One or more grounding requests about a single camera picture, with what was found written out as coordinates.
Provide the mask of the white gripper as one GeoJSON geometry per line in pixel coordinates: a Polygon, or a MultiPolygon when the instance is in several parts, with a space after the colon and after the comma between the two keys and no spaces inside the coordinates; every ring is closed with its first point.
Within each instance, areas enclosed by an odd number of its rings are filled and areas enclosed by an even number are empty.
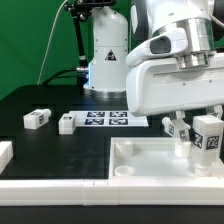
{"type": "Polygon", "coordinates": [[[208,106],[205,118],[216,122],[224,104],[224,53],[212,55],[208,67],[180,69],[176,57],[187,47],[185,30],[176,28],[144,41],[126,57],[128,110],[135,116],[170,112],[169,134],[182,142],[190,141],[191,129],[184,111],[208,106]]]}

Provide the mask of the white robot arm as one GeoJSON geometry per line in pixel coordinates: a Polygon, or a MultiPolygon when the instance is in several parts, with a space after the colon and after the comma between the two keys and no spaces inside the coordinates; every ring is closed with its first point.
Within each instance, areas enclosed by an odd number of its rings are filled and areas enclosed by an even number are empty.
{"type": "Polygon", "coordinates": [[[184,112],[224,104],[224,53],[215,51],[218,0],[134,0],[131,20],[110,7],[92,9],[94,57],[84,90],[127,96],[135,116],[168,113],[171,136],[189,139],[184,112]]]}

